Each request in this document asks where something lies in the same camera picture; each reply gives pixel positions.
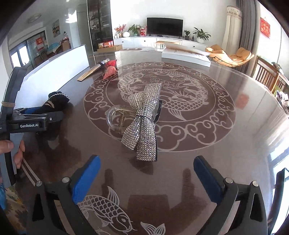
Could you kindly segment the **person left hand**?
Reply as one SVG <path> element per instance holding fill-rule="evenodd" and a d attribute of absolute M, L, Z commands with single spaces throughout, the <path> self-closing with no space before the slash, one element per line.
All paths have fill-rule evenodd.
<path fill-rule="evenodd" d="M 20 169 L 21 167 L 24 152 L 25 143 L 23 140 L 21 140 L 20 143 L 16 146 L 10 140 L 0 141 L 0 154 L 10 153 L 17 169 Z"/>

